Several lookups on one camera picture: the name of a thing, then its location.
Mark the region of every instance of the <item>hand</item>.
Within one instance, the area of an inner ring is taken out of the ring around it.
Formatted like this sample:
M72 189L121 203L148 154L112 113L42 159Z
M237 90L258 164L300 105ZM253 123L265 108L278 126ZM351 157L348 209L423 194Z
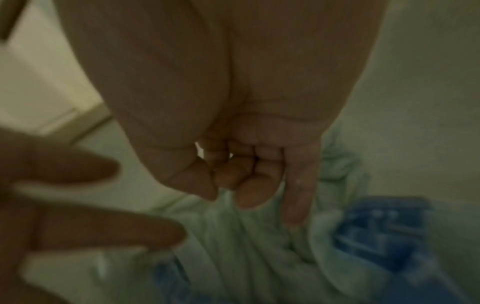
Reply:
M163 249L185 237L172 221L53 204L13 191L18 182L68 185L115 175L118 164L0 129L0 303L65 303L18 275L30 253L98 246L143 245Z
M285 175L288 225L310 211L322 133L385 3L56 1L80 63L159 182L206 199L230 188L253 208Z

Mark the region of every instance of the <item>crumpled cloth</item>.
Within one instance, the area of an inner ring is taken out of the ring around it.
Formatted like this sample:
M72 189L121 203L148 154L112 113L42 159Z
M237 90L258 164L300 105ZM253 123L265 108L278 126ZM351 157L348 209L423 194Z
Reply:
M184 224L190 233L185 244L160 261L155 253L109 254L101 264L99 283L121 303L195 303L196 298L198 303L341 304L385 299L397 278L393 270L346 254L336 237L351 220L353 202L366 196L369 181L361 160L341 143L339 133L333 128L323 138L317 195L304 228L292 231L280 223L283 187L269 203L249 211L238 210L228 192L215 206L188 196L152 211ZM424 235L416 236L419 248L430 250L459 294L477 301L479 215L476 205L432 202L423 217ZM417 251L411 256L418 256ZM187 284L165 280L168 273Z

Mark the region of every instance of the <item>clothing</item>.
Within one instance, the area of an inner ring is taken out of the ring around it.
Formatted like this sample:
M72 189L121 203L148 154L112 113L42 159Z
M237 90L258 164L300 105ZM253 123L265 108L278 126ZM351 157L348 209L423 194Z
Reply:
M153 211L178 220L190 232L188 241L176 248L174 255L194 292L213 296L215 301L242 304L378 300L393 277L391 269L383 271L354 258L346 259L334 237L341 234L342 225L356 210L350 209L353 202L367 194L369 180L360 159L339 140L338 128L323 138L320 171L311 219L296 231L284 228L279 221L282 187L268 204L255 210L238 210L225 192L215 206L186 197L168 209ZM480 300L474 287L475 281L480 282L480 265L474 258L480 256L480 226L474 214L478 218L480 208L433 203L422 222L426 233L421 242L424 246L419 248L431 248L431 255L439 259L452 281ZM463 261L458 261L460 255L464 255ZM117 298L120 293L150 293L151 302L137 302L160 304L165 298L160 296L159 277L152 278L156 266L140 267L140 271L135 265L123 265L119 275L110 263L110 274L102 281ZM148 284L139 286L139 280Z

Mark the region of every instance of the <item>floor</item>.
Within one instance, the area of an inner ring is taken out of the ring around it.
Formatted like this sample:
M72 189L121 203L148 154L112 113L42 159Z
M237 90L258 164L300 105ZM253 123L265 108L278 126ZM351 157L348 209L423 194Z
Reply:
M368 68L342 114L373 194L480 202L480 6L477 0L393 0ZM79 146L112 156L123 172L94 189L48 197L141 210L178 195L159 186L110 122ZM27 277L74 304L108 303L89 281L97 253L42 257Z

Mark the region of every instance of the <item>palm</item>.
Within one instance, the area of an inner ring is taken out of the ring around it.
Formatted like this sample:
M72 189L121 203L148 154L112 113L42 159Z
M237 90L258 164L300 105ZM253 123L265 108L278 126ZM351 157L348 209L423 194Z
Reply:
M248 208L285 173L284 220L298 224L313 200L320 137L365 64L384 2L57 5L80 62L157 180L210 199L217 186L231 188Z

